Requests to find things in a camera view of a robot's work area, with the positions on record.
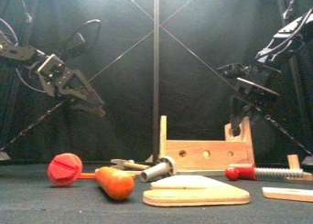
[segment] wooden board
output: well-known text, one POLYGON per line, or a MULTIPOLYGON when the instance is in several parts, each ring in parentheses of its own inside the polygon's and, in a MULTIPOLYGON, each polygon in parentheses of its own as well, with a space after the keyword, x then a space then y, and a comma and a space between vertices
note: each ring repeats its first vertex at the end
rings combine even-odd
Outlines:
POLYGON ((169 176, 151 183, 143 202, 157 207, 239 205, 248 192, 204 176, 169 176))
POLYGON ((313 202, 313 190, 262 187, 262 192, 267 198, 313 202))

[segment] screw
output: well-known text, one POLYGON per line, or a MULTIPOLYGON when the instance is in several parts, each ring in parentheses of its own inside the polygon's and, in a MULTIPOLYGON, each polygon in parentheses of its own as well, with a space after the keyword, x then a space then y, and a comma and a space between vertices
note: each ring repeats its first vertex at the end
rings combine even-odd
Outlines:
POLYGON ((225 177, 235 181, 236 179, 256 180, 258 176, 274 177, 303 177, 302 169, 283 168, 256 168, 255 164, 229 164, 224 170, 225 177))

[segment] wooden cutting board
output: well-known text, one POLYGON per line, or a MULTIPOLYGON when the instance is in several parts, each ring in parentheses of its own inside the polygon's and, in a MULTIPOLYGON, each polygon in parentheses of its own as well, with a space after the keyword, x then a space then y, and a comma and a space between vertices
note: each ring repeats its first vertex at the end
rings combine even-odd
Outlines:
POLYGON ((204 176, 169 176, 151 183, 143 202, 157 207, 239 205, 248 192, 204 176))

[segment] orange object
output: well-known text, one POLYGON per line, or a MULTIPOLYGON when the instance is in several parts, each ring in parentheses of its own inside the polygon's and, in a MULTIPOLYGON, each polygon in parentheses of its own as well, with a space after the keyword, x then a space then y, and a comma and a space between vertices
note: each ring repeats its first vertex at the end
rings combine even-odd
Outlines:
POLYGON ((113 200, 124 200, 129 197, 135 188, 135 181, 133 176, 127 172, 104 166, 96 170, 93 178, 113 200))
POLYGON ((56 155, 49 162, 48 178, 58 187, 69 186, 78 178, 82 164, 73 154, 56 155))
POLYGON ((93 179, 94 173, 80 173, 78 179, 93 179))

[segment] red peg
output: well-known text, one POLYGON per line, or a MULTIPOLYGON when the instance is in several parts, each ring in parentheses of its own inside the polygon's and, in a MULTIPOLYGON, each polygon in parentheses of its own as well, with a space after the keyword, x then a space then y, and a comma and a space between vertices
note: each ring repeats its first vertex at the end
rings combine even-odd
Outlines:
POLYGON ((256 180, 254 168, 255 164, 229 164, 224 169, 224 175, 231 181, 236 179, 256 180))

